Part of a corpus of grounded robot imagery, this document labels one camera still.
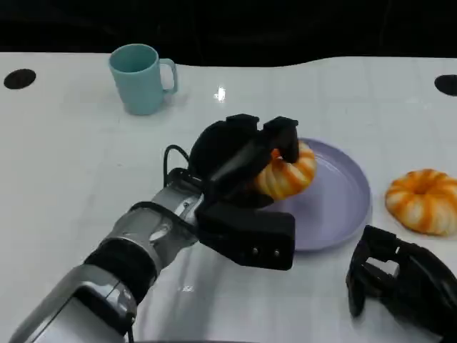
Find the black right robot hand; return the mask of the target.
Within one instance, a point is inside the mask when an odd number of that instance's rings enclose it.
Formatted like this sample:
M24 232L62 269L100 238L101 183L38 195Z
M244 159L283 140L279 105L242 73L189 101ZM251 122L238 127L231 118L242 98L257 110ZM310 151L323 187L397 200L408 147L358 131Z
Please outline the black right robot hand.
M346 275L348 308L361 316L367 298L400 319L456 341L456 277L431 251L367 225Z

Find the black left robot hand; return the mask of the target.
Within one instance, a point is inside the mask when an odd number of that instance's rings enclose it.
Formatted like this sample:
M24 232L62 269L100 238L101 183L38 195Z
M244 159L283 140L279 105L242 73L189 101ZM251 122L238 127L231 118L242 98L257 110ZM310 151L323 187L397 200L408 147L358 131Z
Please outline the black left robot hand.
M191 149L189 173L204 183L211 201L259 209L274 203L256 190L254 179L278 149L287 162L298 160L298 121L278 116L258 129L259 118L237 114L217 121L200 134Z

